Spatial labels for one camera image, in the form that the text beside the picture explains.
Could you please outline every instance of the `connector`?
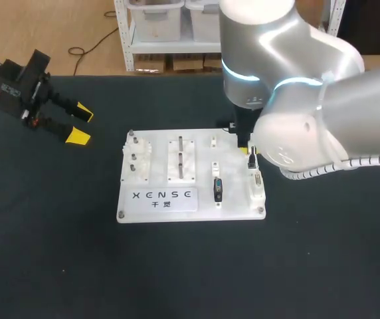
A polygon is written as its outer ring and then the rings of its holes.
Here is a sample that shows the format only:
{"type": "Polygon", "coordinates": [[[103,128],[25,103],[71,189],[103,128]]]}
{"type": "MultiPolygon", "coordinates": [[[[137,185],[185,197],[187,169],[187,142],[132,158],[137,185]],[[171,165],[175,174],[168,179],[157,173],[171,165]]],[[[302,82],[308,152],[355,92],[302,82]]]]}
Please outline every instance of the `connector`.
{"type": "Polygon", "coordinates": [[[223,181],[221,178],[214,178],[214,201],[217,207],[221,207],[223,202],[223,181]]]}
{"type": "Polygon", "coordinates": [[[256,169],[256,150],[255,147],[251,147],[251,153],[249,155],[249,161],[248,161],[248,168],[249,169],[256,169]]]}
{"type": "Polygon", "coordinates": [[[250,199],[250,208],[258,209],[265,206],[265,189],[262,181],[261,172],[258,170],[251,170],[248,178],[248,190],[250,199]]]}

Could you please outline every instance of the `white block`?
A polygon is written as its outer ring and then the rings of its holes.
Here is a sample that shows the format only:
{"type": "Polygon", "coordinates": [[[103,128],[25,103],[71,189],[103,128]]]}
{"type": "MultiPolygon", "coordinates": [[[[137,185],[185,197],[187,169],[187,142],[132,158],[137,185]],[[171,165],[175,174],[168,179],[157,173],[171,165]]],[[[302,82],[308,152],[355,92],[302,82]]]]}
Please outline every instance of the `white block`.
{"type": "Polygon", "coordinates": [[[151,144],[138,134],[127,135],[127,141],[122,149],[122,184],[149,183],[151,144]]]}
{"type": "Polygon", "coordinates": [[[168,184],[196,182],[195,141],[183,137],[183,151],[179,151],[178,137],[168,143],[168,184]],[[179,178],[179,154],[183,158],[183,178],[179,178]]]}

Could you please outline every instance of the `black tablecloth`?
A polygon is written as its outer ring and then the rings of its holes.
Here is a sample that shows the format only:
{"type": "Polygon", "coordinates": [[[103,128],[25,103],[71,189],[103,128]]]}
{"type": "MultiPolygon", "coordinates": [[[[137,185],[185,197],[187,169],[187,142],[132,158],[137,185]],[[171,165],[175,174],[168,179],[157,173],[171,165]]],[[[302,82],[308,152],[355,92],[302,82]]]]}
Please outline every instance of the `black tablecloth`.
{"type": "Polygon", "coordinates": [[[94,111],[72,119],[92,139],[0,113],[0,318],[380,318],[380,167],[290,181],[263,163],[265,221],[119,225],[126,132],[214,128],[222,80],[53,82],[94,111]]]}

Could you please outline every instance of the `storage bin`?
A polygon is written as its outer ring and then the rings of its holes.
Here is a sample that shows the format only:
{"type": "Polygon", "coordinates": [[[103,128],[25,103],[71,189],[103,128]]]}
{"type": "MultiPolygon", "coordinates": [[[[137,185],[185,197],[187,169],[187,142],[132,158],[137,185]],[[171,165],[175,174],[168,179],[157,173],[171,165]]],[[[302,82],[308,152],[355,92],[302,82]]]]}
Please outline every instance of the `storage bin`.
{"type": "Polygon", "coordinates": [[[185,0],[191,12],[193,39],[219,43],[219,0],[185,0]]]}
{"type": "Polygon", "coordinates": [[[179,41],[185,0],[126,0],[141,42],[179,41]]]}

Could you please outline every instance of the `power cord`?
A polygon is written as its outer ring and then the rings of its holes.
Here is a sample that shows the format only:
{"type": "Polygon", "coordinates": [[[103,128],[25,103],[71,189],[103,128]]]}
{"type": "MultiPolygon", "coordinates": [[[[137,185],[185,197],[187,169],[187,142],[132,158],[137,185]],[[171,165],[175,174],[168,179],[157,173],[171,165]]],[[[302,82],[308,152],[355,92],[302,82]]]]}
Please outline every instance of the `power cord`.
{"type": "MultiPolygon", "coordinates": [[[[104,13],[104,16],[106,18],[116,18],[116,12],[115,11],[107,11],[104,13]]],[[[108,33],[107,35],[105,35],[103,37],[103,39],[101,39],[100,41],[98,41],[98,43],[96,45],[94,45],[90,50],[88,51],[85,51],[83,48],[81,47],[71,47],[68,49],[68,53],[70,55],[76,55],[76,56],[79,56],[79,59],[78,61],[76,61],[76,64],[75,64],[75,71],[73,71],[73,75],[75,76],[76,75],[76,71],[78,70],[78,66],[79,64],[81,63],[81,60],[82,58],[84,58],[84,56],[86,56],[88,53],[91,53],[96,47],[98,47],[100,45],[100,43],[102,43],[104,40],[106,40],[109,36],[113,35],[117,30],[119,30],[119,27],[117,27],[116,29],[114,29],[112,32],[108,33]]]]}

